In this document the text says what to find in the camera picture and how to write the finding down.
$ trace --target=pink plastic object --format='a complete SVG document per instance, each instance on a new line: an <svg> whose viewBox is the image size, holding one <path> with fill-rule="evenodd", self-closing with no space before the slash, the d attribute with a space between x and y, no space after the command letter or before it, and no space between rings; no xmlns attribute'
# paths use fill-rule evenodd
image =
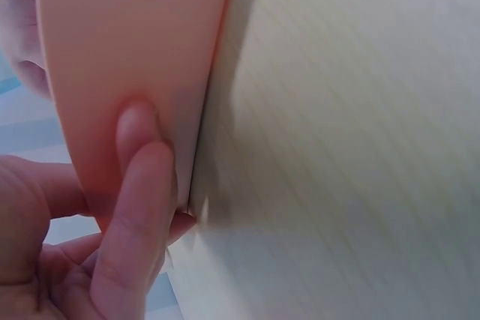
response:
<svg viewBox="0 0 480 320"><path fill-rule="evenodd" d="M105 230L121 175L116 120L146 96L175 145L188 203L205 89L226 0L38 0L53 97L72 162Z"/></svg>

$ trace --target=white surface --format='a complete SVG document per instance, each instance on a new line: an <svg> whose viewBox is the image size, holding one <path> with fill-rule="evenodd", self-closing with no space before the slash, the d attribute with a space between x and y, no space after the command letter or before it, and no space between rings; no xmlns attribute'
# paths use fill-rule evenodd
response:
<svg viewBox="0 0 480 320"><path fill-rule="evenodd" d="M480 0L232 0L186 320L480 319Z"/></svg>

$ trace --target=skin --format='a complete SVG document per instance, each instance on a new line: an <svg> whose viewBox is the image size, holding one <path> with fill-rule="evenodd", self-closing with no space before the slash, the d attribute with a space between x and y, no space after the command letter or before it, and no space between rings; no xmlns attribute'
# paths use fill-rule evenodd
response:
<svg viewBox="0 0 480 320"><path fill-rule="evenodd" d="M109 228L55 246L43 244L51 219L89 213L74 170L0 157L1 319L144 319L167 245L194 225L175 211L173 150L157 124L149 103L125 107L116 136L124 180Z"/></svg>
<svg viewBox="0 0 480 320"><path fill-rule="evenodd" d="M0 46L19 80L50 98L35 0L0 0Z"/></svg>

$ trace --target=hand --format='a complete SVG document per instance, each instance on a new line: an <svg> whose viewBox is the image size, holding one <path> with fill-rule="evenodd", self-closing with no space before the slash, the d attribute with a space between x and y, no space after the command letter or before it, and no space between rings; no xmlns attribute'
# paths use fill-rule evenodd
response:
<svg viewBox="0 0 480 320"><path fill-rule="evenodd" d="M73 169L0 157L0 319L144 319L166 246L194 225L175 214L173 150L157 125L148 103L123 111L109 228L56 246L42 245L50 220L89 212Z"/></svg>
<svg viewBox="0 0 480 320"><path fill-rule="evenodd" d="M35 0L0 0L0 46L19 80L50 98Z"/></svg>

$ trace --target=finger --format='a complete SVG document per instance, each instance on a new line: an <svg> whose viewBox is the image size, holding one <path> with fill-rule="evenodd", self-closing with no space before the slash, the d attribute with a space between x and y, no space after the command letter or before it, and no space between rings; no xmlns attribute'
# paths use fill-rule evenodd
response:
<svg viewBox="0 0 480 320"><path fill-rule="evenodd" d="M40 42L40 35L38 33L38 25L36 24L36 16L37 15L34 14L35 24L25 27L24 32L22 33L23 42L20 44L22 54L21 59L30 61L42 69L45 69L44 53Z"/></svg>
<svg viewBox="0 0 480 320"><path fill-rule="evenodd" d="M21 61L12 65L13 71L20 82L30 88L34 93L50 99L50 88L45 70L31 61Z"/></svg>
<svg viewBox="0 0 480 320"><path fill-rule="evenodd" d="M19 157L3 157L1 163L30 188L40 189L51 219L88 214L83 191L71 164L35 163Z"/></svg>
<svg viewBox="0 0 480 320"><path fill-rule="evenodd" d="M170 225L169 235L167 239L167 245L171 245L175 243L179 238L185 235L190 229L195 226L195 219L189 215L184 213L175 213L172 220L172 225ZM97 262L98 252L92 252L90 256L88 256L82 263L82 267L87 271L90 276L93 274L95 269L95 263ZM153 280L158 275L158 272L161 269L161 259L157 259L157 263L152 271L152 281L150 282L150 286L153 283Z"/></svg>
<svg viewBox="0 0 480 320"><path fill-rule="evenodd" d="M164 254L175 202L173 153L163 143L133 156L98 250L91 298L107 319L140 319L155 262Z"/></svg>
<svg viewBox="0 0 480 320"><path fill-rule="evenodd" d="M126 103L118 118L116 146L121 173L141 147L160 141L157 110L146 100L133 99Z"/></svg>
<svg viewBox="0 0 480 320"><path fill-rule="evenodd" d="M175 213L172 220L172 225L170 225L170 231L168 235L167 246L175 243L179 238L185 235L190 229L195 226L195 219L189 214L186 213ZM164 257L159 256L155 264L154 270L151 273L150 281L148 282L148 288L150 289L157 279L158 274L160 273L161 268L164 266Z"/></svg>
<svg viewBox="0 0 480 320"><path fill-rule="evenodd" d="M100 246L102 234L87 235L56 245L73 263L81 265Z"/></svg>

